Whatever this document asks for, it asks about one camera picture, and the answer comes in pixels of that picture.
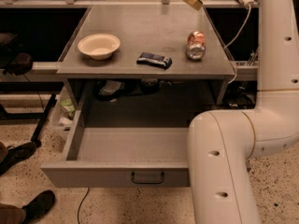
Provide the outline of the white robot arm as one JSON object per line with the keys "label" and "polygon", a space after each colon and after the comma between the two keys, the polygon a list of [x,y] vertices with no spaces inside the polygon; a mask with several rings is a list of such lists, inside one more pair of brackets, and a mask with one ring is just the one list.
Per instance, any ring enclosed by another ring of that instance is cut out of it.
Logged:
{"label": "white robot arm", "polygon": [[256,105],[211,110],[188,130],[196,224],[261,224],[246,161],[299,140],[299,40],[293,0],[259,0]]}

